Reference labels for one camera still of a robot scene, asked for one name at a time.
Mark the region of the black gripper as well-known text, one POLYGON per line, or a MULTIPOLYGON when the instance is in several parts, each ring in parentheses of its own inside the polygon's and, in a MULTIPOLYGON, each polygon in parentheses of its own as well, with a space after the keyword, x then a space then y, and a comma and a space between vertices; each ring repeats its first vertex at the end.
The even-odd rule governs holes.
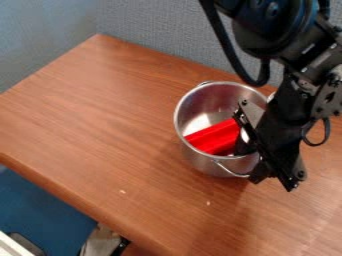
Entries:
POLYGON ((234 154, 259 153, 249 181, 258 184, 277 177, 286 191, 291 192, 307 177, 299 144, 303 126, 310 121, 307 99, 301 96, 295 79, 283 78, 265 108, 241 98, 233 117, 242 127, 234 154))

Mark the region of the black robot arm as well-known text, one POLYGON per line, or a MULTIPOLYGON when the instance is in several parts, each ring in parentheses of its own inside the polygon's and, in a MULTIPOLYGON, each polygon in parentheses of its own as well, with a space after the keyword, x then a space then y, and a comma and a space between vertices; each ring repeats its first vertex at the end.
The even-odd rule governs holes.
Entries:
POLYGON ((235 152, 261 156, 249 180, 275 177, 286 190, 307 178, 299 145, 318 121, 342 115, 342 27, 330 23, 330 0, 198 0, 241 79, 263 86, 270 62, 283 80, 267 105, 242 99, 234 119, 246 131, 235 152))

